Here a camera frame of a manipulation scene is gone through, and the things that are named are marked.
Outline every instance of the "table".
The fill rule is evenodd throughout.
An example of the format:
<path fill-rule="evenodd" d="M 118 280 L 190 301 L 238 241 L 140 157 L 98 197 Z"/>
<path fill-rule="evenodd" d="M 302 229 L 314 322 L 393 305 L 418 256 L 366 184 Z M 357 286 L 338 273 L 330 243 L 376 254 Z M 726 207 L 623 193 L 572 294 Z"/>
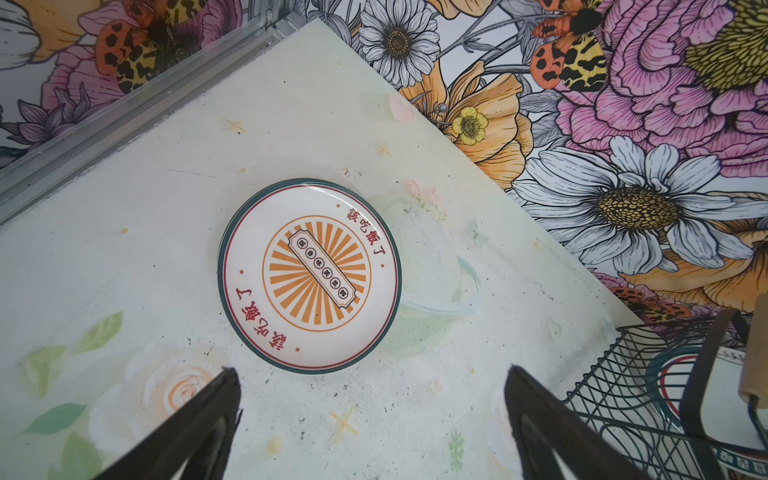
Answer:
<path fill-rule="evenodd" d="M 0 478 L 93 475 L 222 365 L 227 478 L 519 478 L 509 366 L 563 396 L 637 317 L 393 94 L 315 21 L 6 224 Z M 402 261 L 386 338 L 326 376 L 254 355 L 217 289 L 234 212 L 293 177 L 364 196 Z"/>

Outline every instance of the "dish rack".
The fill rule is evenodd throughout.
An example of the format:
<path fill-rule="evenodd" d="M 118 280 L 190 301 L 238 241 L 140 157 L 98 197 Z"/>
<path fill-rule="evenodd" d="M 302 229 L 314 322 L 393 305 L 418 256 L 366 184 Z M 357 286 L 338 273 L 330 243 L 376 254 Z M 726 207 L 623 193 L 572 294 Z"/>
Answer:
<path fill-rule="evenodd" d="M 749 449 L 707 437 L 700 414 L 720 347 L 744 352 L 750 330 L 748 320 L 736 310 L 724 310 L 710 319 L 618 328 L 615 343 L 568 392 L 563 403 L 650 478 L 723 480 L 726 473 L 718 457 L 727 460 L 728 455 L 732 455 L 731 460 L 740 459 L 740 467 L 748 462 L 742 455 L 764 460 L 762 465 L 757 461 L 749 463 L 739 470 L 740 474 L 729 470 L 728 478 L 749 478 L 739 475 L 764 472 L 768 468 L 768 442 L 756 416 L 756 396 L 751 396 L 752 402 L 744 408 L 750 411 L 764 449 Z M 664 382 L 662 385 L 670 387 L 661 398 L 648 379 L 654 362 L 658 364 L 659 359 L 670 358 L 687 347 L 697 349 L 697 355 L 687 360 L 687 381 L 679 372 L 659 369 L 658 365 L 657 372 L 651 373 Z M 665 415 L 663 403 L 667 408 L 675 405 L 679 415 Z"/>

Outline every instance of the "orange flower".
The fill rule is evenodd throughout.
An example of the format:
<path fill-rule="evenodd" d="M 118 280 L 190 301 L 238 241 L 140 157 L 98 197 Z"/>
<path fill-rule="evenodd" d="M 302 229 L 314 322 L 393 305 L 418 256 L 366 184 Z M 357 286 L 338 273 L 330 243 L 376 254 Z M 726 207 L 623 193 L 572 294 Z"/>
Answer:
<path fill-rule="evenodd" d="M 768 200 L 765 194 L 711 192 L 712 195 Z M 719 305 L 753 312 L 757 296 L 768 292 L 768 220 L 730 220 L 712 222 L 718 229 L 731 233 L 755 250 L 746 260 L 725 259 L 722 268 L 708 269 L 682 260 L 667 250 L 664 256 L 675 262 L 675 273 L 654 268 L 644 275 L 623 275 L 630 283 L 644 283 L 661 296 L 678 302 Z"/>
<path fill-rule="evenodd" d="M 459 13 L 479 17 L 493 3 L 491 0 L 427 0 L 427 2 L 437 8 L 437 11 L 448 20 L 456 18 Z"/>
<path fill-rule="evenodd" d="M 16 0 L 29 12 L 41 45 L 35 61 L 48 60 L 57 51 L 74 45 L 85 35 L 78 17 L 101 7 L 101 0 Z"/>
<path fill-rule="evenodd" d="M 522 173 L 533 150 L 531 121 L 519 113 L 522 85 L 512 74 L 499 75 L 480 88 L 485 63 L 477 61 L 462 73 L 448 93 L 439 61 L 432 73 L 400 94 L 413 101 L 456 147 L 501 188 Z"/>

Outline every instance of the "plate in basket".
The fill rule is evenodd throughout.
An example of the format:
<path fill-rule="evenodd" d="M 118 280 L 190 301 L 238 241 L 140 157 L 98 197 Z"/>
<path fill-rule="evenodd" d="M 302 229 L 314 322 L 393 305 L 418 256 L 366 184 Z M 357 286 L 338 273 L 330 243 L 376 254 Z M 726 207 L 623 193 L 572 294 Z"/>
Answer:
<path fill-rule="evenodd" d="M 658 412 L 680 433 L 680 399 L 690 371 L 694 367 L 698 346 L 684 346 L 671 352 L 662 352 L 649 363 L 645 374 L 648 396 Z M 746 403 L 739 397 L 739 381 L 744 352 L 720 347 L 704 394 L 701 421 L 704 431 L 718 442 L 763 449 L 763 444 L 746 411 Z M 768 411 L 759 410 L 763 424 Z M 768 457 L 744 455 L 726 449 L 715 449 L 715 456 L 727 468 L 754 478 L 768 478 Z"/>
<path fill-rule="evenodd" d="M 221 240 L 219 293 L 240 338 L 267 362 L 335 372 L 381 342 L 400 299 L 400 260 L 381 217 L 323 180 L 265 188 Z"/>

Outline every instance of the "daisy flower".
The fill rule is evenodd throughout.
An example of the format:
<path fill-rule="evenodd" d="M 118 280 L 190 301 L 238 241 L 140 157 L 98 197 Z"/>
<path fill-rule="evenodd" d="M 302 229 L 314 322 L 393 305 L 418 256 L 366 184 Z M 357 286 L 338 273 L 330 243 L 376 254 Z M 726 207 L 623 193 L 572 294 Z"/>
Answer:
<path fill-rule="evenodd" d="M 564 147 L 542 151 L 525 165 L 532 179 L 512 185 L 528 202 L 523 209 L 582 263 L 613 260 L 618 272 L 637 275 L 657 266 L 676 272 L 667 248 L 703 268 L 751 258 L 750 247 L 710 221 L 765 217 L 768 201 L 701 193 L 720 173 L 716 156 L 678 165 L 674 147 L 646 155 L 628 137 L 613 137 L 611 152 L 612 164 Z"/>
<path fill-rule="evenodd" d="M 439 36 L 424 0 L 368 0 L 360 18 L 362 57 L 390 84 L 411 87 L 432 71 Z"/>

